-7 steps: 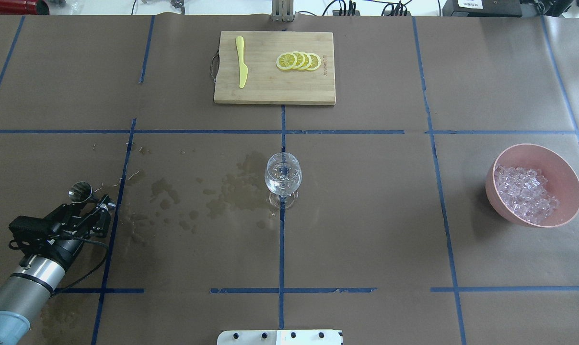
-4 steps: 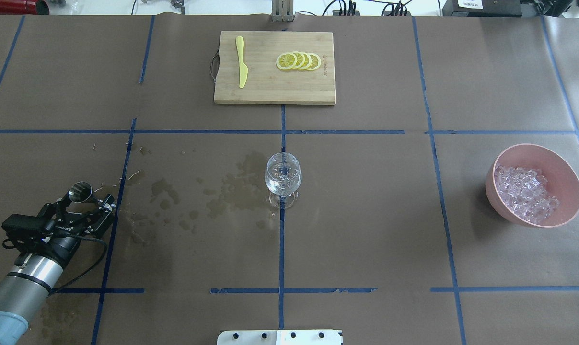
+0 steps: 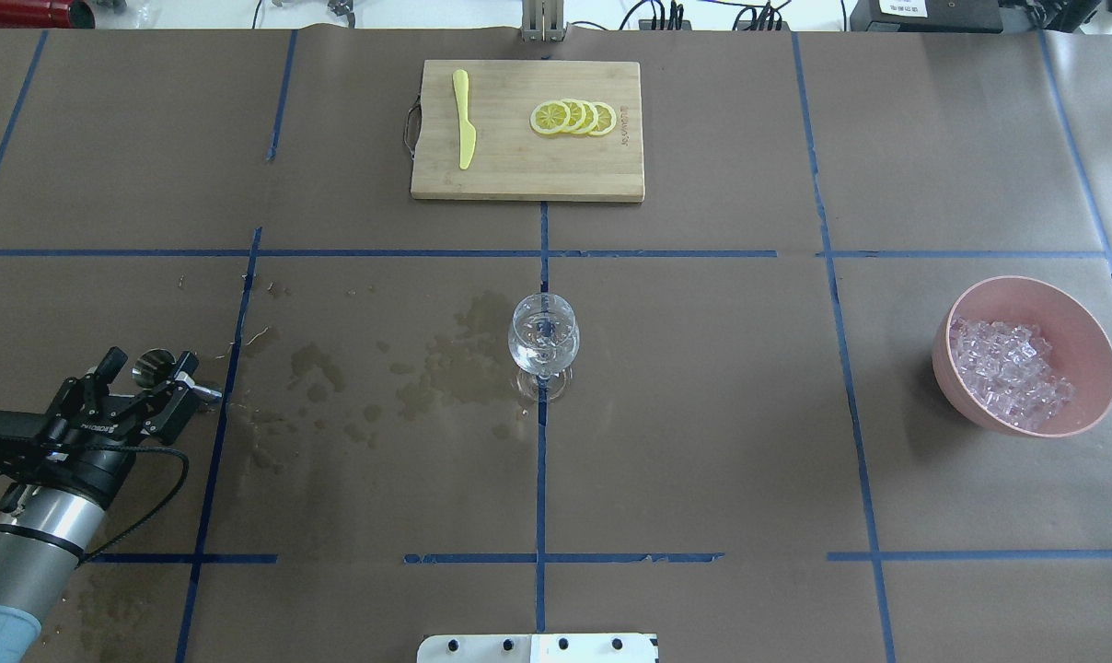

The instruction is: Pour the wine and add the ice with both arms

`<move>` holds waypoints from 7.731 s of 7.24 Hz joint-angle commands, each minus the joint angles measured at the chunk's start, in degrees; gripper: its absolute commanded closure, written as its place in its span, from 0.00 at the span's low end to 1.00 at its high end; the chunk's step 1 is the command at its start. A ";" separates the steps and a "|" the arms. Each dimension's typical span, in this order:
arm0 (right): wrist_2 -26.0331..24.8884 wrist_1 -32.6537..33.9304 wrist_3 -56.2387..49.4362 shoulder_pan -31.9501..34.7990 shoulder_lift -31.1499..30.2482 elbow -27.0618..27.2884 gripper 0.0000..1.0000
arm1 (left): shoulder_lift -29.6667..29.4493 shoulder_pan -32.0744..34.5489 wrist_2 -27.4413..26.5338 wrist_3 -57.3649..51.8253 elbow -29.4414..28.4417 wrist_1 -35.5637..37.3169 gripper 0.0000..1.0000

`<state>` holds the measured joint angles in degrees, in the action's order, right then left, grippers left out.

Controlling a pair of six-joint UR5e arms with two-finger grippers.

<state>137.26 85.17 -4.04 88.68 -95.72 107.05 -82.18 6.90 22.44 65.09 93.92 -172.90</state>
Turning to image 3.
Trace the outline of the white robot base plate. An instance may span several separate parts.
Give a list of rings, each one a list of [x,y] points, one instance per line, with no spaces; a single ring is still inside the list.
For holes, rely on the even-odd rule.
[[[658,662],[655,634],[436,634],[417,662]]]

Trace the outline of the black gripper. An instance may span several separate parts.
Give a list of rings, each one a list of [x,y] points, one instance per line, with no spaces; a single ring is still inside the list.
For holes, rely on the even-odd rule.
[[[81,378],[61,383],[44,414],[52,419],[47,434],[50,451],[80,449],[89,439],[99,444],[119,444],[132,448],[153,439],[165,448],[173,445],[195,410],[198,410],[185,372],[199,366],[192,352],[176,355],[179,368],[161,385],[149,390],[123,395],[110,393],[110,385],[122,372],[128,355],[112,345],[100,362]]]

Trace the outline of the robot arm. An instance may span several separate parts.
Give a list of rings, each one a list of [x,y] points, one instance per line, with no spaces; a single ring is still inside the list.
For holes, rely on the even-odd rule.
[[[61,383],[43,413],[0,410],[0,662],[23,659],[122,489],[145,441],[173,456],[173,442],[207,403],[192,352],[156,349],[135,362],[135,394],[111,382],[128,357],[111,348],[81,377]]]

